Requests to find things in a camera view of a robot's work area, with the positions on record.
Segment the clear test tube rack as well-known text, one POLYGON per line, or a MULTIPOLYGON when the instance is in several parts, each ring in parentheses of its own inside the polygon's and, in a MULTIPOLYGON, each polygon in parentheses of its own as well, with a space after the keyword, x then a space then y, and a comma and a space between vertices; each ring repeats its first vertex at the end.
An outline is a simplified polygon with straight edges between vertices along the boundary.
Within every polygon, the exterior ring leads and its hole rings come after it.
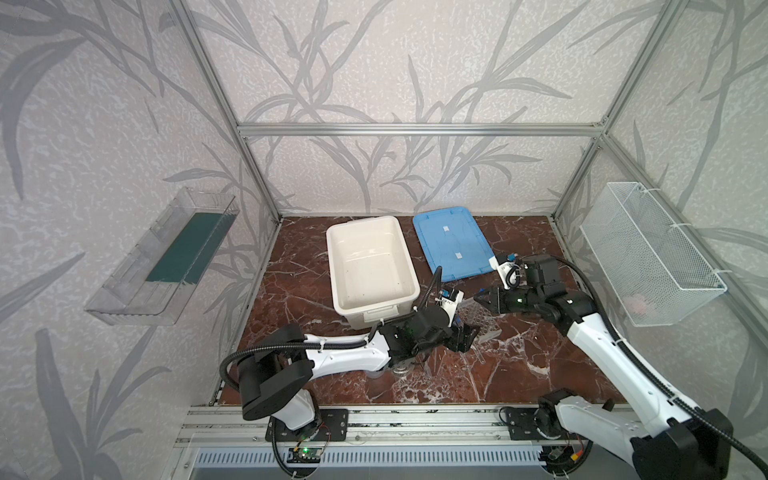
POLYGON ((459 304, 457 316, 464 324, 477 328, 474 344, 490 341, 502 333, 500 316, 492 315, 473 299, 463 300, 459 304))

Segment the white plastic tub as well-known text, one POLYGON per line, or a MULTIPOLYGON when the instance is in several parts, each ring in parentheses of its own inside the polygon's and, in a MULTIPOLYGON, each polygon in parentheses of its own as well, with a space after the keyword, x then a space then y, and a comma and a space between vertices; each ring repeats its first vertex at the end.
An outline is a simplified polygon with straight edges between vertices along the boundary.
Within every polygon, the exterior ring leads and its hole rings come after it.
POLYGON ((420 284, 396 217, 333 225, 326 243, 333 306, 352 329, 411 311, 420 284))

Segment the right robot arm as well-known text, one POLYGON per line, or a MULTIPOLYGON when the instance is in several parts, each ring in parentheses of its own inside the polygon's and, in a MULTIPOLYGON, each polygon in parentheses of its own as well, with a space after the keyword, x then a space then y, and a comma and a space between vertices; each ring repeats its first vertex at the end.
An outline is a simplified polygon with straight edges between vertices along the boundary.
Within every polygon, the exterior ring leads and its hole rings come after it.
POLYGON ((724 479, 733 451, 761 473, 767 463, 737 440, 719 410, 705 411, 663 378, 622 337, 593 287, 571 291, 552 255, 489 260, 502 284, 475 295, 494 315, 536 314, 584 352, 631 407, 595 407, 568 389, 539 400, 536 424, 547 437, 577 434, 631 465, 642 479, 724 479))

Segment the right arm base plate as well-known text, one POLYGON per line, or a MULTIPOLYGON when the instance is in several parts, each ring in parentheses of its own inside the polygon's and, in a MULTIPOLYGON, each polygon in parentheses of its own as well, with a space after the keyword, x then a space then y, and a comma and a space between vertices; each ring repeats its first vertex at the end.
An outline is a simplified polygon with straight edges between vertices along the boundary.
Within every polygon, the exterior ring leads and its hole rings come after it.
POLYGON ((545 436, 536 423, 537 407, 513 407, 502 406, 498 416, 501 423, 507 428, 509 437, 513 441, 541 441, 550 440, 545 436))

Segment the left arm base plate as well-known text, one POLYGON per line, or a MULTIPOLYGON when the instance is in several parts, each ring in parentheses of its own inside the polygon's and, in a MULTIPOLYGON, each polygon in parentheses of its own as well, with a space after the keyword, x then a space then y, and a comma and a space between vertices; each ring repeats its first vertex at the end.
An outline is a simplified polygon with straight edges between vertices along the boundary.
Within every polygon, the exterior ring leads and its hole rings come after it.
POLYGON ((349 413, 348 409, 321 408, 316 420, 297 430, 290 430, 284 422, 272 417, 267 427, 266 440, 343 442, 347 438, 349 413))

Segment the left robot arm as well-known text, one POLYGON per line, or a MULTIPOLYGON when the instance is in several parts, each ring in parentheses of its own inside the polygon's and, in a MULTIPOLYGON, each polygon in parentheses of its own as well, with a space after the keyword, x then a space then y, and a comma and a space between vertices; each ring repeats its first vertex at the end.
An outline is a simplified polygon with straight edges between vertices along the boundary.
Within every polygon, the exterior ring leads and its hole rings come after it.
POLYGON ((424 297, 409 312, 377 320, 367 333, 323 337, 285 325, 257 345, 233 352, 219 364, 221 381, 238 393, 246 421, 267 418, 271 439, 284 427, 299 442, 325 428, 307 384, 348 372, 380 372, 428 357, 437 348, 469 351, 479 329, 457 315, 463 293, 441 287, 436 271, 424 297))

